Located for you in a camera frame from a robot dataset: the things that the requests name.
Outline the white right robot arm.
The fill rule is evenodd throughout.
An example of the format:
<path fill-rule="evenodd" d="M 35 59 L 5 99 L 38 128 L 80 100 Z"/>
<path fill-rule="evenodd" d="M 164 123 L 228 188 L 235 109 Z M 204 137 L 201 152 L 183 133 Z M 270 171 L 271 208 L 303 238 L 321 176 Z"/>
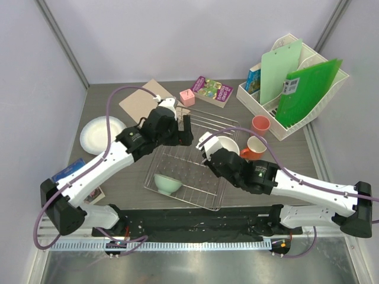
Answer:
<path fill-rule="evenodd" d="M 302 176 L 264 160 L 247 162 L 226 148 L 203 150 L 204 165 L 218 178 L 253 195 L 286 196 L 306 201 L 306 206 L 275 206 L 267 219 L 279 234 L 302 226 L 339 226 L 354 237 L 372 236 L 372 190 L 366 182 L 338 185 Z"/>

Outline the orange bowl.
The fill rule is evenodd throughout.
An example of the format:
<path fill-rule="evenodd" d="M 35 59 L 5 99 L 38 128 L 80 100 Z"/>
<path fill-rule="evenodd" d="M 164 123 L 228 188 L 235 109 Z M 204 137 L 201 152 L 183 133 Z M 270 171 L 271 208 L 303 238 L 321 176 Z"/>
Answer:
<path fill-rule="evenodd" d="M 226 136 L 218 136 L 218 139 L 221 142 L 221 145 L 223 146 L 223 148 L 225 148 L 228 151 L 234 152 L 237 155 L 240 154 L 239 146 L 233 139 Z"/>

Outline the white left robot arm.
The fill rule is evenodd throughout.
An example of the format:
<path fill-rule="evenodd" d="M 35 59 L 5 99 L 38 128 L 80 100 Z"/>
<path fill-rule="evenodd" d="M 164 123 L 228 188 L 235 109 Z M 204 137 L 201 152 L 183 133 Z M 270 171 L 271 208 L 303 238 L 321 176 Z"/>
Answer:
<path fill-rule="evenodd" d="M 158 106 L 142 126 L 125 128 L 110 148 L 58 182 L 40 185 L 41 206 L 60 235 L 69 235 L 89 220 L 91 210 L 83 200 L 121 169 L 147 156 L 159 146 L 190 146 L 194 136 L 190 115 L 177 118 L 175 111 Z"/>

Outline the pink plastic cup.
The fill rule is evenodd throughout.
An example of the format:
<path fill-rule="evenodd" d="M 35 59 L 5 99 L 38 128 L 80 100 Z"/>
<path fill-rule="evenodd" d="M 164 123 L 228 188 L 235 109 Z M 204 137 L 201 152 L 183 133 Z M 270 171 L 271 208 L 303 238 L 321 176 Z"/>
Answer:
<path fill-rule="evenodd" d="M 251 130 L 263 137 L 271 126 L 270 120 L 263 115 L 256 115 L 252 119 Z"/>

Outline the mint green bowl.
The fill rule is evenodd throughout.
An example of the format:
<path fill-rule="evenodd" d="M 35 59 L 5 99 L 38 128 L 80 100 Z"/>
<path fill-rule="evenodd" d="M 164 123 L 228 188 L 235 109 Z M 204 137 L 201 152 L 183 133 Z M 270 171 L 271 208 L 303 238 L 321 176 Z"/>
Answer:
<path fill-rule="evenodd" d="M 158 192 L 165 195 L 176 192 L 182 186 L 181 181 L 160 174 L 154 175 L 154 181 Z"/>

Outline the orange mug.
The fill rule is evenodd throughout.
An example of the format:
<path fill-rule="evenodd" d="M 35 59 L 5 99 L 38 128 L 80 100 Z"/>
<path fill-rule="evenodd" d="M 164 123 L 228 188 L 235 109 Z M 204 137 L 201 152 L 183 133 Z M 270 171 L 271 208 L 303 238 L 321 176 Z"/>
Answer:
<path fill-rule="evenodd" d="M 266 145 L 258 137 L 251 136 L 246 148 L 240 151 L 240 157 L 247 160 L 259 160 L 266 150 Z"/>

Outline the white ceramic plate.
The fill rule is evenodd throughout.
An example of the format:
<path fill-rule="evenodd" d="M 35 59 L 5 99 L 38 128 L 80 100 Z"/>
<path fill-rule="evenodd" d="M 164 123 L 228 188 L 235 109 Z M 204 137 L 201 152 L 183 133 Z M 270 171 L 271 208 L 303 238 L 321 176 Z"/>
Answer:
<path fill-rule="evenodd" d="M 126 125 L 118 118 L 109 117 L 111 142 L 120 134 Z M 82 148 L 95 156 L 106 150 L 108 144 L 106 116 L 94 118 L 81 131 L 79 142 Z"/>

